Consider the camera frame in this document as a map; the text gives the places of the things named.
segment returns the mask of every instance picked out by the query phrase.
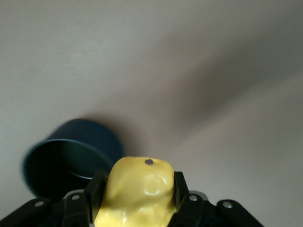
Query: glossy yellow surface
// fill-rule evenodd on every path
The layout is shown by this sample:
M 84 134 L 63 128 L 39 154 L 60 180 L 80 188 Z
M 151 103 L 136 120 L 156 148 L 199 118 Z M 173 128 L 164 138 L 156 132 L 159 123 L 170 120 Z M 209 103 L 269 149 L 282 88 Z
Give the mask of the glossy yellow surface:
M 166 227 L 176 212 L 174 171 L 150 157 L 124 157 L 108 177 L 96 227 Z

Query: dark blue cup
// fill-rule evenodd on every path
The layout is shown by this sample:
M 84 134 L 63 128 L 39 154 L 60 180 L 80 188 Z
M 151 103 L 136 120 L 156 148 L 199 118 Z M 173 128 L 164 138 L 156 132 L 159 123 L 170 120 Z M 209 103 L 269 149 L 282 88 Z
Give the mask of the dark blue cup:
M 23 174 L 31 191 L 53 202 L 84 189 L 98 170 L 108 174 L 124 155 L 116 135 L 87 119 L 68 121 L 27 153 Z

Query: silver screw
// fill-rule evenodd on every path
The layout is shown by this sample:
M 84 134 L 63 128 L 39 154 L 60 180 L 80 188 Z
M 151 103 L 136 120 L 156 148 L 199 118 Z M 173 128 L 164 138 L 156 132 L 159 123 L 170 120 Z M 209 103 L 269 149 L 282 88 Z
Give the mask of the silver screw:
M 190 195 L 190 196 L 189 196 L 189 199 L 190 199 L 191 201 L 197 201 L 197 200 L 198 200 L 198 197 L 196 197 L 195 195 Z
M 35 207 L 40 207 L 40 206 L 42 206 L 43 204 L 44 204 L 43 201 L 36 202 L 36 203 L 35 203 Z
M 228 201 L 223 202 L 223 206 L 228 209 L 232 208 L 232 204 Z
M 72 200 L 77 200 L 78 198 L 80 198 L 79 195 L 74 195 L 71 199 L 72 199 Z
M 147 160 L 145 160 L 145 163 L 148 164 L 148 165 L 152 165 L 153 160 L 152 159 L 147 159 Z

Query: gray surface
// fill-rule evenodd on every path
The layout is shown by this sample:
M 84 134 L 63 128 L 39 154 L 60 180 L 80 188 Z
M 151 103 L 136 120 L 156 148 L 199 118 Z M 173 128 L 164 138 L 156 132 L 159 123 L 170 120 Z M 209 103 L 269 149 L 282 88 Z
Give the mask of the gray surface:
M 301 1 L 0 2 L 0 218 L 33 195 L 21 163 L 89 117 L 210 202 L 303 226 Z

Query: yellow bell pepper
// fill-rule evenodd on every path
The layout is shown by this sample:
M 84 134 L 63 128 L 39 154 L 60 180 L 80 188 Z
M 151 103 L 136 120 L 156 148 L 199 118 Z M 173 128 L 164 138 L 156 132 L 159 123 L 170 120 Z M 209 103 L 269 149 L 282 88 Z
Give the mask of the yellow bell pepper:
M 107 180 L 95 227 L 166 227 L 176 212 L 174 171 L 150 157 L 124 157 Z

